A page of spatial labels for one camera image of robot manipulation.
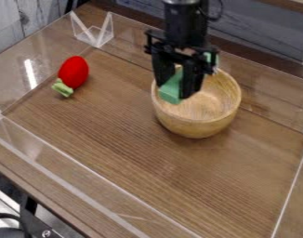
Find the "table surface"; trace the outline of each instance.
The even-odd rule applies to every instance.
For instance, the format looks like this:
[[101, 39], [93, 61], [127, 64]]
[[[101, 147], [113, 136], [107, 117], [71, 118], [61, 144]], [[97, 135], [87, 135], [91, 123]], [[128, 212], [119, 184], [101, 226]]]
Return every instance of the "table surface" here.
[[[104, 18], [93, 5], [81, 7], [79, 15], [87, 23]], [[223, 53], [221, 68], [243, 90], [237, 117], [215, 137], [184, 139], [155, 119], [144, 27], [121, 17], [115, 17], [117, 23], [116, 39], [101, 50], [73, 39], [65, 17], [0, 56], [3, 68], [15, 54], [33, 48], [37, 75], [47, 80], [11, 107], [24, 89], [0, 98], [0, 108], [48, 143], [31, 146], [15, 131], [12, 143], [35, 160], [19, 159], [0, 144], [0, 171], [91, 237], [271, 237], [303, 158], [303, 80]], [[51, 85], [60, 62], [77, 51], [91, 76], [64, 99]], [[23, 67], [17, 72], [27, 80]], [[8, 74], [0, 70], [0, 77]], [[151, 211], [109, 194], [101, 178], [172, 219], [181, 231], [167, 230]], [[108, 217], [97, 204], [109, 206], [117, 217]], [[124, 229], [116, 218], [135, 229]], [[290, 227], [280, 237], [288, 235]]]

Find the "toy strawberry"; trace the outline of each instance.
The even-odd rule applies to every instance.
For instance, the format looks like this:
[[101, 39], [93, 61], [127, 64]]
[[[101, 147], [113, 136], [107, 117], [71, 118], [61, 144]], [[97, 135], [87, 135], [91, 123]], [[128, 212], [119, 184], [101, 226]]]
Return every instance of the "toy strawberry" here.
[[80, 56], [71, 57], [63, 63], [57, 75], [59, 79], [52, 88], [68, 98], [88, 77], [88, 64], [84, 58]]

